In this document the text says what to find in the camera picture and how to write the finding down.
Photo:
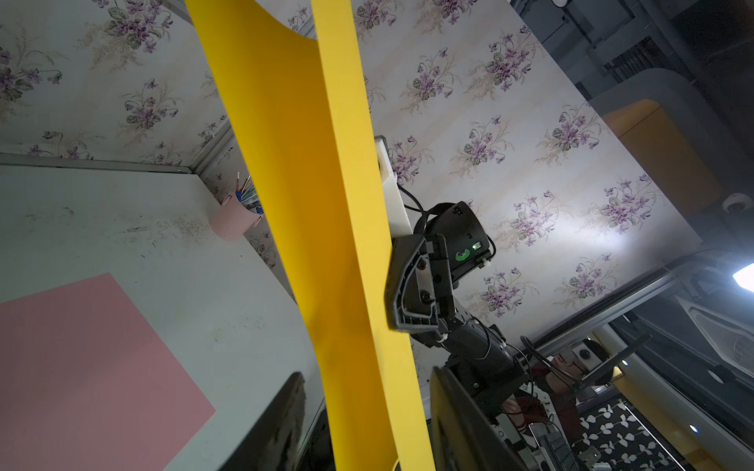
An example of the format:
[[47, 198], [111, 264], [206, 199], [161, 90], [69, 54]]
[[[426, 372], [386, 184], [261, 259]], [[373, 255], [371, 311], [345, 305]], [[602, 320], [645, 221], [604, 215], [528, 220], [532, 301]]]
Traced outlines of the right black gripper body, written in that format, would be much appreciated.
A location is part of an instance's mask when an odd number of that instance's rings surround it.
[[445, 237], [424, 237], [425, 266], [422, 269], [422, 304], [428, 311], [426, 330], [439, 330], [441, 321], [456, 315], [450, 257]]

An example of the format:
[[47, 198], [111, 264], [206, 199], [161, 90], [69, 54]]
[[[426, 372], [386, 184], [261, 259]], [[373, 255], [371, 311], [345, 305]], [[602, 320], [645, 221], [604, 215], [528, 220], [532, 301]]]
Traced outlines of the yellow rectangular paper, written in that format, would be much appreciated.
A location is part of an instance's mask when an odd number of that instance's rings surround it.
[[340, 470], [430, 470], [410, 338], [384, 302], [391, 238], [351, 4], [316, 36], [254, 1], [188, 12], [261, 198], [323, 380]]

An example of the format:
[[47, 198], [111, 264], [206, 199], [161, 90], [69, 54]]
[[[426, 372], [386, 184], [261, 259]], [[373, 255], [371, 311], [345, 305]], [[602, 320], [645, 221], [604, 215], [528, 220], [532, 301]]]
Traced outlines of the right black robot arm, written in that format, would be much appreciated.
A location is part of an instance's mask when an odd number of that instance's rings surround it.
[[384, 300], [391, 330], [447, 353], [445, 366], [483, 413], [495, 417], [525, 381], [525, 370], [483, 298], [501, 286], [496, 249], [464, 202], [440, 203], [410, 223], [389, 211], [392, 255]]

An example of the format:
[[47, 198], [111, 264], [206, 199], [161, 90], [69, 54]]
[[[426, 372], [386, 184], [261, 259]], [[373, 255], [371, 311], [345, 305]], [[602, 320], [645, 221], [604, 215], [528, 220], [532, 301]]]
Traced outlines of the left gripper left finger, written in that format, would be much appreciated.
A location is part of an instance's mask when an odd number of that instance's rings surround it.
[[293, 373], [220, 470], [292, 470], [306, 415], [304, 376]]

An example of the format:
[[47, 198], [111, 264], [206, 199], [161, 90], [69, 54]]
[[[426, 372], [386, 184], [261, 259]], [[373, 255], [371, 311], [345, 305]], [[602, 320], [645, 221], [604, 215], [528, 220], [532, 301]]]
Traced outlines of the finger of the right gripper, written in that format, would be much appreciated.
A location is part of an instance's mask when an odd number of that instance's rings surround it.
[[424, 235], [405, 235], [392, 240], [392, 254], [385, 288], [388, 325], [401, 333], [435, 333], [426, 330], [428, 311], [422, 304], [422, 269], [427, 259]]

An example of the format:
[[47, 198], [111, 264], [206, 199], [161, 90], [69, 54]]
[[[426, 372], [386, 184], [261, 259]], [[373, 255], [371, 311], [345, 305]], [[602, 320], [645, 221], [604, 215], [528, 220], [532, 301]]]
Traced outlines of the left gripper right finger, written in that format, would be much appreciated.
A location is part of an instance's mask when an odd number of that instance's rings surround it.
[[436, 469], [526, 469], [523, 460], [498, 437], [453, 373], [433, 369], [430, 402], [431, 447]]

